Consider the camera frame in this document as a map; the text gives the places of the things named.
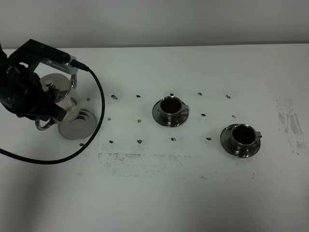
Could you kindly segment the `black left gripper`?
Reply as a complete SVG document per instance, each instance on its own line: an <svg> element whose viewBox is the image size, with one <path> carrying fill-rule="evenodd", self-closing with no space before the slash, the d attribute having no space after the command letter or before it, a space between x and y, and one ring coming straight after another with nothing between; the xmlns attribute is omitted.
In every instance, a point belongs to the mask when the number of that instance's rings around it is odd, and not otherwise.
<svg viewBox="0 0 309 232"><path fill-rule="evenodd" d="M1 49L0 102L17 117L43 121L54 117L61 121L65 110L44 92L35 73L44 61L65 64L65 52L38 41L27 41L10 56Z"/></svg>

